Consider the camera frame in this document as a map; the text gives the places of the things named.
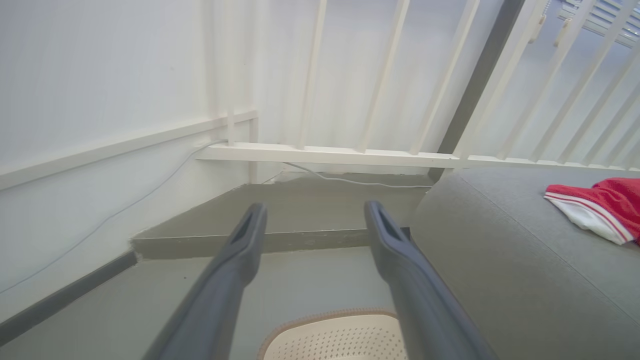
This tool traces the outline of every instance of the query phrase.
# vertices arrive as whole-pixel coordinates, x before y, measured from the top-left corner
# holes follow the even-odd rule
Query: white wall
[[[223,115],[220,2],[0,1],[0,168],[181,120]],[[249,37],[251,29],[237,25]],[[253,53],[237,48],[238,111],[253,102]],[[246,123],[238,126],[248,140]],[[143,195],[212,131],[0,192],[0,290]],[[113,260],[129,238],[247,181],[247,164],[192,161],[52,267],[0,294],[0,321]]]
[[[474,153],[483,155],[495,155],[498,153],[507,135],[511,131],[514,122],[522,113],[537,81],[541,81],[549,59],[557,49],[553,46],[554,40],[563,24],[563,20],[557,18],[561,3],[553,0],[548,10],[547,20],[542,27],[541,33],[533,44],[529,44],[518,64],[513,78],[505,91],[501,103],[491,115],[484,131],[479,136],[479,141],[475,144]],[[591,57],[602,43],[604,37],[583,29],[577,40],[570,49],[562,67],[553,80],[545,101],[531,121],[529,127],[524,131],[524,136],[516,144],[512,157],[526,158],[538,144],[548,125],[553,121],[555,115],[564,101],[569,96],[573,86],[585,70]],[[602,65],[588,84],[582,96],[577,101],[574,109],[568,114],[552,140],[547,151],[543,155],[544,160],[555,160],[560,155],[566,144],[570,141],[575,130],[592,109],[605,87],[609,84],[613,75],[620,69],[629,54],[630,49],[615,43],[609,54],[605,57]],[[594,126],[586,133],[583,141],[576,148],[574,155],[568,161],[580,161],[589,151],[591,145],[602,133],[612,116],[616,113],[627,95],[635,87],[640,79],[640,68],[635,68],[630,75],[625,78],[619,88],[615,91],[611,100],[597,118]],[[595,163],[602,161],[605,155],[615,146],[622,137],[626,129],[640,115],[640,106],[636,106],[630,111],[618,131],[603,149],[601,154],[595,158]],[[623,149],[614,165],[622,165],[621,161],[629,152],[631,146],[640,141],[640,136],[632,139],[629,146]]]
[[[370,148],[407,150],[422,120],[437,76],[444,70],[465,0],[412,0]],[[318,1],[279,0],[264,5],[267,19],[268,101],[260,118],[274,143],[294,143]],[[482,0],[432,132],[422,151],[437,151],[493,22],[501,0]],[[321,43],[308,145],[354,147],[383,61],[396,7],[389,0],[329,0]],[[343,172],[425,174],[425,168],[313,166]]]

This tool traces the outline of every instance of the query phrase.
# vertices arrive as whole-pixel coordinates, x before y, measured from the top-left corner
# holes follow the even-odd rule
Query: sofa seam
[[[507,211],[505,211],[504,209],[502,209],[498,204],[496,204],[493,200],[491,200],[489,197],[487,197],[485,194],[483,194],[482,192],[480,192],[480,190],[478,190],[475,186],[471,185],[464,177],[462,177],[461,175],[458,174],[458,177],[465,182],[465,184],[467,184],[467,186],[469,186],[470,188],[472,188],[473,190],[476,191],[477,194],[479,194],[480,196],[482,196],[483,198],[485,198],[486,200],[488,200],[491,204],[493,204],[493,206],[495,206],[498,210],[500,210],[500,212],[502,212],[504,215],[506,215],[508,218],[512,219],[516,224],[518,224],[518,227],[522,228],[524,231],[526,231],[529,235],[531,235],[534,239],[536,239],[537,242],[539,242],[540,244],[542,244],[546,249],[548,249],[549,251],[551,251],[551,253],[553,255],[555,255],[556,258],[560,259],[560,261],[562,261],[566,266],[568,266],[573,272],[575,272],[576,274],[578,274],[581,278],[583,278],[589,285],[591,285],[591,287],[593,287],[597,292],[599,292],[599,294],[601,294],[605,299],[607,299],[616,309],[620,310],[620,312],[622,312],[624,315],[626,315],[629,320],[631,320],[631,322],[638,328],[640,329],[640,323],[638,323],[638,321],[636,321],[636,319],[633,318],[633,316],[629,315],[624,309],[622,309],[622,307],[620,307],[620,305],[618,305],[612,298],[610,298],[609,296],[607,296],[607,294],[605,294],[598,286],[596,286],[591,280],[589,280],[588,277],[586,277],[584,274],[582,274],[581,272],[579,272],[573,265],[571,265],[569,262],[567,262],[567,260],[565,260],[562,256],[560,256],[556,251],[554,251],[553,249],[551,249],[546,243],[544,243],[543,241],[541,241],[535,234],[533,234],[529,229],[527,229],[524,225],[522,225],[518,220],[516,220],[514,217],[512,217],[509,213],[507,213]]]

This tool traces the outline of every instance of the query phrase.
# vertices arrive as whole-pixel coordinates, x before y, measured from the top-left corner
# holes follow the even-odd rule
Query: gray ottoman
[[[542,197],[612,176],[460,170],[420,203],[413,239],[501,359],[640,359],[640,247],[579,229]]]

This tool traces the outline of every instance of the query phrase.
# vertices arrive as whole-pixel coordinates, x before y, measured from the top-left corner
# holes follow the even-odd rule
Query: beige plastic basket
[[[396,315],[349,309],[309,316],[275,329],[259,360],[406,360]]]

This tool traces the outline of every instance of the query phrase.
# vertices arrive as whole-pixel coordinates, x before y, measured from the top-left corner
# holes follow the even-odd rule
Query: red stripe
[[[614,224],[611,220],[609,220],[609,218],[607,218],[604,214],[602,214],[600,211],[598,211],[597,209],[595,209],[593,206],[589,205],[588,203],[585,203],[585,202],[582,202],[582,201],[578,201],[578,200],[563,199],[563,198],[561,198],[561,197],[555,197],[555,196],[553,196],[553,195],[549,195],[548,193],[547,193],[547,194],[545,194],[545,196],[546,196],[546,197],[553,198],[553,199],[557,199],[557,200],[568,201],[568,202],[575,202],[575,203],[577,203],[577,204],[580,204],[580,205],[584,205],[584,206],[586,206],[587,208],[589,208],[589,209],[593,210],[595,213],[597,213],[598,215],[600,215],[601,217],[603,217],[603,218],[604,218],[604,220],[606,220],[608,223],[610,223],[610,224],[611,224],[611,226],[612,226],[612,227],[613,227],[613,228],[618,232],[618,234],[620,235],[620,237],[622,237],[622,240],[624,240],[625,242],[626,242],[626,241],[629,241],[629,240],[627,240],[627,237],[626,237],[626,236],[625,236],[625,235],[620,231],[620,229],[618,229],[618,227],[616,226],[616,224]]]

